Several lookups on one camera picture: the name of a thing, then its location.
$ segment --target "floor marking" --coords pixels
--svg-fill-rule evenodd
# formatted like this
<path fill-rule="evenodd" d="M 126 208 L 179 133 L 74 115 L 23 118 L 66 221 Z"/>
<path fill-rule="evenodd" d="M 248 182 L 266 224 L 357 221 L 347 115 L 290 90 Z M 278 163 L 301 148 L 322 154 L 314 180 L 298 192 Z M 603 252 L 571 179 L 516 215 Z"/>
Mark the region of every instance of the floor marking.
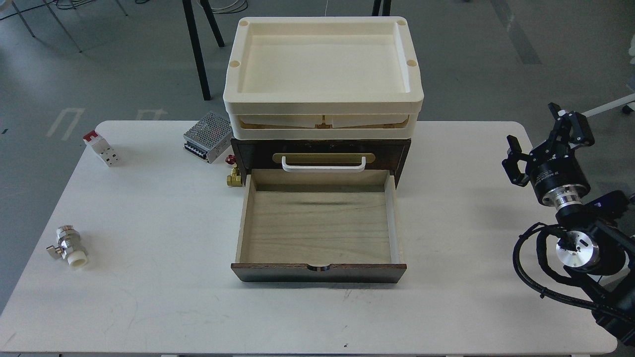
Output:
<path fill-rule="evenodd" d="M 85 108 L 66 108 L 62 110 L 60 112 L 60 115 L 57 116 L 57 119 L 51 125 L 51 128 L 46 133 L 46 136 L 51 137 L 55 133 L 55 130 L 57 130 L 57 127 L 60 126 L 60 123 L 62 122 L 62 119 L 66 116 L 66 114 L 74 112 L 75 117 L 70 122 L 70 125 L 66 129 L 64 136 L 62 136 L 63 141 L 68 140 L 70 134 L 73 132 L 73 129 L 75 128 L 75 125 L 77 125 L 77 123 L 79 122 L 79 118 L 81 117 L 82 114 L 84 114 L 85 110 L 86 110 Z"/>
<path fill-rule="evenodd" d="M 507 0 L 490 0 L 491 5 L 494 7 L 494 12 L 500 23 L 505 27 L 505 31 L 509 36 L 509 40 L 512 42 L 520 61 L 523 64 L 542 64 L 538 53 L 531 45 L 529 38 L 525 34 L 522 27 L 516 20 L 514 13 L 509 7 Z"/>
<path fill-rule="evenodd" d="M 161 109 L 139 109 L 139 110 L 137 110 L 137 117 L 135 118 L 135 120 L 144 120 L 144 114 L 145 113 L 154 113 L 154 117 L 152 117 L 152 120 L 159 120 L 159 118 L 163 114 L 167 114 L 168 112 L 164 111 L 163 108 L 161 108 Z"/>

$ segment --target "cream plastic tray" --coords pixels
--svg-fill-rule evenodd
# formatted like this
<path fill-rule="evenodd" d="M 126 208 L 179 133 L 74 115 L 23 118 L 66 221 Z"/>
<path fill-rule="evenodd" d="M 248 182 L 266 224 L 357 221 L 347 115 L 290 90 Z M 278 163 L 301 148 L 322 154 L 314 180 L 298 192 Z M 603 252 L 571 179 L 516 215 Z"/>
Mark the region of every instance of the cream plastic tray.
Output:
<path fill-rule="evenodd" d="M 410 138 L 424 92 L 401 17 L 247 17 L 225 108 L 248 139 Z"/>

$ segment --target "table leg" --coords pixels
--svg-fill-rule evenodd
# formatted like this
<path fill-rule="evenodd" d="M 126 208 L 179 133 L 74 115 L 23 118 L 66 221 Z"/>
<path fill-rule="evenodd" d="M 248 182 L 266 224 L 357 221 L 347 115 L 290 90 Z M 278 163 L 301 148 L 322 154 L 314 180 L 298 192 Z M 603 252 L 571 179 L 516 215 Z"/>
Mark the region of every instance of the table leg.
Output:
<path fill-rule="evenodd" d="M 183 0 L 183 11 L 185 12 L 187 30 L 190 34 L 190 42 L 192 43 L 192 51 L 194 52 L 196 70 L 198 71 L 199 81 L 201 82 L 201 92 L 203 92 L 203 100 L 211 100 L 210 84 L 207 82 L 207 73 L 205 73 L 205 62 L 203 61 L 201 43 L 199 42 L 198 31 L 196 30 L 196 21 L 194 20 L 194 10 L 192 9 L 191 0 Z"/>
<path fill-rule="evenodd" d="M 211 31 L 214 32 L 214 37 L 216 38 L 216 43 L 218 47 L 225 47 L 225 41 L 223 41 L 223 35 L 220 33 L 220 29 L 218 28 L 218 24 L 216 23 L 216 18 L 214 18 L 214 12 L 211 10 L 209 0 L 201 0 L 201 6 L 205 11 L 205 16 L 207 16 L 207 22 L 210 23 Z"/>

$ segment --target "chair leg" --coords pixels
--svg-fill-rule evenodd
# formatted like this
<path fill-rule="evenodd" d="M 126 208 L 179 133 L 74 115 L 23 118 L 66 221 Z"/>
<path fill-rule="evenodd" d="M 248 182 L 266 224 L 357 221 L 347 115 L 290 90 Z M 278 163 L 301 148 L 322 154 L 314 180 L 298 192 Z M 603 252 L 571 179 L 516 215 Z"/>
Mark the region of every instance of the chair leg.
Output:
<path fill-rule="evenodd" d="M 392 0 L 384 0 L 384 6 L 382 7 L 382 16 L 391 15 L 391 1 Z"/>
<path fill-rule="evenodd" d="M 77 42 L 75 42 L 75 40 L 73 39 L 73 37 L 70 35 L 70 33 L 66 30 L 66 27 L 64 27 L 64 25 L 62 25 L 62 22 L 60 21 L 59 18 L 57 18 L 57 15 L 53 12 L 53 9 L 51 9 L 51 6 L 48 6 L 48 3 L 46 2 L 46 0 L 42 0 L 42 2 L 44 3 L 44 5 L 46 5 L 46 7 L 48 8 L 48 11 L 51 12 L 51 15 L 53 15 L 53 17 L 55 18 L 55 20 L 57 21 L 58 24 L 60 24 L 60 26 L 62 27 L 62 29 L 64 30 L 64 32 L 66 32 L 66 35 L 69 37 L 69 39 L 71 41 L 73 41 L 73 43 L 75 44 L 75 47 L 77 47 L 77 49 L 79 50 L 79 52 L 81 53 L 81 48 L 79 48 L 79 45 L 77 44 Z"/>
<path fill-rule="evenodd" d="M 196 63 L 196 71 L 199 75 L 201 83 L 201 92 L 203 92 L 203 100 L 211 100 L 210 84 L 207 82 L 207 73 L 205 72 L 205 62 L 203 61 L 203 52 L 201 51 L 201 42 L 198 38 L 196 30 L 196 21 L 194 20 L 194 10 L 192 9 L 192 0 L 183 0 L 183 12 L 185 13 L 185 21 L 187 22 L 187 31 L 190 34 L 190 42 L 192 43 L 192 51 L 194 52 L 194 62 Z"/>
<path fill-rule="evenodd" d="M 614 101 L 612 101 L 610 103 L 607 103 L 605 105 L 600 105 L 599 107 L 593 108 L 593 109 L 591 109 L 589 111 L 585 111 L 584 113 L 582 113 L 582 115 L 584 115 L 585 117 L 588 118 L 590 116 L 599 114 L 601 112 L 605 112 L 605 111 L 607 111 L 609 109 L 617 108 L 617 107 L 619 107 L 621 105 L 628 104 L 628 103 L 633 102 L 633 101 L 635 101 L 635 93 L 633 93 L 631 95 L 627 95 L 624 98 L 620 98 L 618 100 L 614 100 Z"/>
<path fill-rule="evenodd" d="M 11 2 L 11 5 L 13 5 L 13 8 L 15 9 L 15 12 L 18 13 L 18 16 L 22 20 L 22 23 L 26 26 L 27 30 L 29 30 L 29 32 L 31 33 L 31 37 L 35 37 L 36 35 L 33 33 L 33 31 L 31 31 L 31 28 L 27 24 L 27 21 L 24 20 L 24 16 L 22 16 L 22 12 L 20 11 L 20 9 L 18 9 L 18 6 L 15 6 L 14 2 Z"/>
<path fill-rule="evenodd" d="M 375 0 L 373 2 L 373 13 L 371 16 L 379 16 L 379 6 L 381 6 L 382 0 Z"/>
<path fill-rule="evenodd" d="M 207 16 L 207 22 L 210 23 L 211 31 L 214 32 L 214 37 L 216 38 L 218 47 L 225 47 L 223 35 L 220 34 L 220 29 L 216 23 L 216 18 L 214 18 L 214 12 L 211 10 L 209 0 L 201 0 L 201 6 L 203 7 L 203 11 L 205 11 L 205 16 Z"/>
<path fill-rule="evenodd" d="M 123 13 L 128 16 L 128 13 L 126 12 L 126 10 L 123 8 L 123 6 L 121 6 L 121 3 L 119 2 L 119 0 L 115 0 L 115 2 L 117 3 L 117 5 L 119 5 L 119 8 L 121 9 L 121 11 L 123 11 Z"/>

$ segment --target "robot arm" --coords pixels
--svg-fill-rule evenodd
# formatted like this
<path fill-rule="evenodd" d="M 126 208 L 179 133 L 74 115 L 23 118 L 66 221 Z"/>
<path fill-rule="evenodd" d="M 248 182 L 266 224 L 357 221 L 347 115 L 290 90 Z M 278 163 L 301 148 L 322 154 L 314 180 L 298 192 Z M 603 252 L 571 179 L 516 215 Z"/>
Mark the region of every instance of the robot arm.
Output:
<path fill-rule="evenodd" d="M 614 191 L 583 205 L 581 202 L 591 189 L 575 150 L 594 143 L 586 117 L 566 112 L 556 104 L 549 104 L 555 124 L 549 138 L 523 154 L 518 139 L 509 135 L 507 159 L 502 165 L 512 184 L 531 183 L 541 205 L 555 207 L 558 224 L 537 223 L 519 237 L 514 248 L 514 268 L 518 276 L 540 297 L 590 309 L 596 323 L 620 339 L 635 346 L 635 241 L 617 229 L 615 219 L 626 211 L 628 199 Z M 525 172 L 518 168 L 526 163 Z M 533 281 L 520 263 L 520 248 L 534 234 L 538 234 L 536 253 L 542 270 L 558 283 L 580 287 L 591 301 L 576 299 L 547 289 Z M 547 237 L 558 238 L 556 254 L 569 276 L 562 276 L 547 262 Z M 608 291 L 589 275 L 618 273 L 629 257 L 628 275 L 613 291 Z"/>

